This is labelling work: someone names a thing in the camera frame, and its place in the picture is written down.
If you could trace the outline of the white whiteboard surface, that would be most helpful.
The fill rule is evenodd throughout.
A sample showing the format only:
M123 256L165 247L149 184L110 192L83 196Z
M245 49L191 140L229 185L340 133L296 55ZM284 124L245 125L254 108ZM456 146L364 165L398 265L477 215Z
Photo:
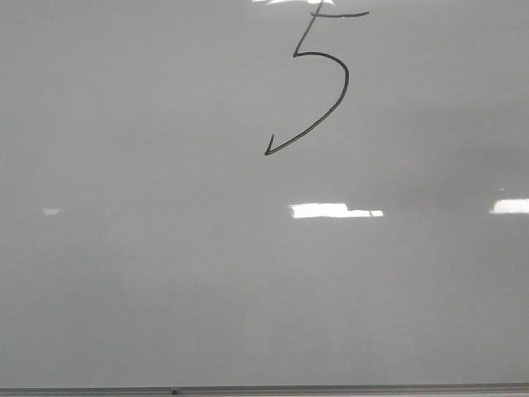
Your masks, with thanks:
M527 379L527 2L2 2L2 386Z

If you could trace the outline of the grey aluminium whiteboard frame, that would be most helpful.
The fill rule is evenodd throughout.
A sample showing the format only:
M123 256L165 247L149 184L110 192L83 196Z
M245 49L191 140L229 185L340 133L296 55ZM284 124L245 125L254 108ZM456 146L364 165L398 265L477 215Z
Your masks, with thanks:
M172 395L171 390L179 393ZM254 385L12 387L2 396L527 396L527 383L442 385Z

